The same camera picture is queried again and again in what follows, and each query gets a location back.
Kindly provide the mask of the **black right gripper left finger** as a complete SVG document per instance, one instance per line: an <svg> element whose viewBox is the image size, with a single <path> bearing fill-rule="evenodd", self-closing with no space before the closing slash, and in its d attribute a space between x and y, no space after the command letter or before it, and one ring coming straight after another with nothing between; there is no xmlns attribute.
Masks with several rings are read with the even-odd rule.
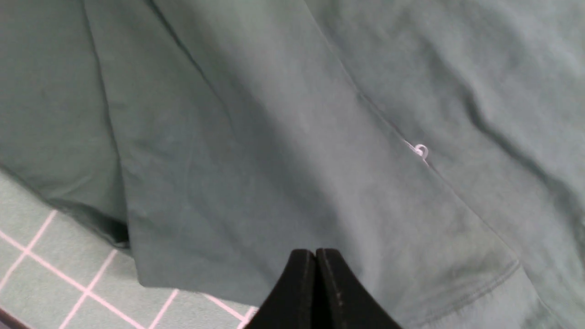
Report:
<svg viewBox="0 0 585 329"><path fill-rule="evenodd" d="M309 329L315 269L315 256L311 251L293 250L276 285L246 328Z"/></svg>

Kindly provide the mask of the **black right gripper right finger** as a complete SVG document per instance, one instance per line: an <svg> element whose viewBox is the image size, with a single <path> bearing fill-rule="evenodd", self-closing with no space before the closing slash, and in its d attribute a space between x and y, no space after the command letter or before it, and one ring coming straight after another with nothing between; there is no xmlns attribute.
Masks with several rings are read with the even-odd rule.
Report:
<svg viewBox="0 0 585 329"><path fill-rule="evenodd" d="M316 251L317 329L400 329L374 300L336 249Z"/></svg>

